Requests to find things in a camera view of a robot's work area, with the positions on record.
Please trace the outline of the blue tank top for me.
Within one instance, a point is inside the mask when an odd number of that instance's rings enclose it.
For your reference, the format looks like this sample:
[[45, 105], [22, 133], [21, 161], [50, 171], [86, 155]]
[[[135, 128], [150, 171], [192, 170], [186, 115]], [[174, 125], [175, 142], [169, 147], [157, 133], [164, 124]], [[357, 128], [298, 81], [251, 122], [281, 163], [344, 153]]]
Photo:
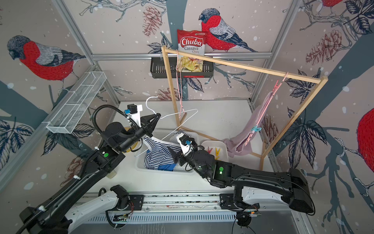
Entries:
[[160, 165], [158, 166], [159, 171], [173, 171], [174, 168], [176, 167], [176, 164], [165, 164], [165, 165]]

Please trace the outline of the striped tank top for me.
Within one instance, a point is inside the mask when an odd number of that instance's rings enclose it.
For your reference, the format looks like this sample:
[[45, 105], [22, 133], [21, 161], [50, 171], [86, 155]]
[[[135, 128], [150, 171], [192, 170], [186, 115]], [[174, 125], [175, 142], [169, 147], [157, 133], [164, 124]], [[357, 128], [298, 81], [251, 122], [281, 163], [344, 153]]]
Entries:
[[171, 135], [169, 135], [165, 140], [160, 140], [154, 136], [144, 137], [144, 144], [147, 146], [144, 157], [144, 166], [148, 170], [158, 170], [158, 166], [165, 164], [174, 164], [169, 148], [175, 152], [181, 150], [180, 144], [177, 142], [177, 135], [185, 134], [183, 130], [179, 130]]

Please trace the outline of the pink tank top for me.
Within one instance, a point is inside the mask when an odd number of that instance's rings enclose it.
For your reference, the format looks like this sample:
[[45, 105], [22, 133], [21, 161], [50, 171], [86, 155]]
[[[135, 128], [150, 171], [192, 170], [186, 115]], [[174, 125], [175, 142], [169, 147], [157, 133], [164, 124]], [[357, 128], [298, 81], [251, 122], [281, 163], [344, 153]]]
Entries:
[[234, 158], [235, 156], [245, 156], [248, 154], [253, 153], [252, 147], [250, 142], [247, 146], [244, 146], [245, 140], [251, 131], [251, 128], [255, 122], [256, 115], [259, 112], [259, 109], [261, 107], [259, 105], [254, 112], [252, 113], [248, 123], [246, 124], [243, 131], [237, 135], [236, 137], [230, 138], [230, 139], [224, 139], [223, 143], [227, 146], [228, 156], [231, 158]]

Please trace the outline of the teal clothespin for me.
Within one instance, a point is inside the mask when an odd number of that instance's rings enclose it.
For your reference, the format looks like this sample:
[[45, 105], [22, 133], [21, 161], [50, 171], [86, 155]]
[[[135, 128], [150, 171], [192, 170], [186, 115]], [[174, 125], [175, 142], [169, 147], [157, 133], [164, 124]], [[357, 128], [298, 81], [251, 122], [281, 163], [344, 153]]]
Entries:
[[259, 132], [261, 130], [262, 130], [262, 127], [255, 126], [255, 127], [252, 128], [251, 131], [253, 131], [253, 132]]

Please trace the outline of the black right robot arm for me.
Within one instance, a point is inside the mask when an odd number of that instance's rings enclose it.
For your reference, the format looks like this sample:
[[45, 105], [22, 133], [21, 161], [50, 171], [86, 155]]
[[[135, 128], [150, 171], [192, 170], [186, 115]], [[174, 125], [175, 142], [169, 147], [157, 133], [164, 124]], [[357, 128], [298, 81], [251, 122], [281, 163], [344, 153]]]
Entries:
[[211, 186], [217, 188], [234, 187], [234, 203], [243, 202], [241, 197], [244, 187], [262, 189], [279, 194], [281, 200], [294, 211], [315, 214], [314, 202], [310, 196], [306, 178], [298, 169], [289, 169], [288, 172], [266, 172], [241, 167], [239, 165], [216, 160], [205, 150], [193, 149], [184, 155], [168, 148], [175, 162], [181, 165], [188, 164]]

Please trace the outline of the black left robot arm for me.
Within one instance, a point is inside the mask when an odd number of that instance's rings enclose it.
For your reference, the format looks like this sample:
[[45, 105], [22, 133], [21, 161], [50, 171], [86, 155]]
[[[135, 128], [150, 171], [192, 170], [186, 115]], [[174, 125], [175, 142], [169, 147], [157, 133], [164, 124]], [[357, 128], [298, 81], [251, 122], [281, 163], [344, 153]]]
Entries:
[[[98, 112], [110, 108], [124, 116], [131, 128], [126, 130], [119, 122], [110, 123], [101, 130], [96, 122]], [[112, 105], [101, 105], [92, 114], [92, 124], [103, 139], [87, 159], [81, 170], [56, 194], [37, 207], [27, 207], [19, 215], [23, 225], [17, 231], [21, 234], [69, 234], [78, 226], [98, 213], [110, 210], [116, 205], [121, 209], [129, 205], [128, 192], [116, 185], [103, 196], [81, 206], [76, 202], [97, 182], [110, 174], [125, 158], [125, 152], [144, 136], [151, 137], [161, 118], [160, 113], [140, 117], [140, 107], [129, 104], [121, 111]]]

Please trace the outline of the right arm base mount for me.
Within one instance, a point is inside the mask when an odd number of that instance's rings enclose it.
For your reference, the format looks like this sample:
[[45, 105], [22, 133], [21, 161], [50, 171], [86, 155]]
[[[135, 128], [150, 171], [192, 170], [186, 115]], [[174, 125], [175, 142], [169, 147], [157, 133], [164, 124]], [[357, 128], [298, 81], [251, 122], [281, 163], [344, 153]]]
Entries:
[[219, 195], [220, 207], [222, 209], [231, 210], [235, 212], [245, 211], [245, 210], [259, 210], [260, 204], [248, 204], [245, 203], [241, 195], [235, 195], [233, 193], [223, 193]]

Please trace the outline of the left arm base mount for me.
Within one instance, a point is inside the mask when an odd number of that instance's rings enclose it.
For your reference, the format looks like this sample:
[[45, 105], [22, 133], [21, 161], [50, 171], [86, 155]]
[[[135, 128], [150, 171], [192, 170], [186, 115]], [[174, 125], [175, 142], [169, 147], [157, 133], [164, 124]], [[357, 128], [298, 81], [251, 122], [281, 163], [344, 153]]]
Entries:
[[128, 195], [119, 198], [117, 204], [112, 209], [110, 209], [110, 211], [122, 211], [128, 213], [130, 211], [141, 211], [144, 198], [144, 195]]

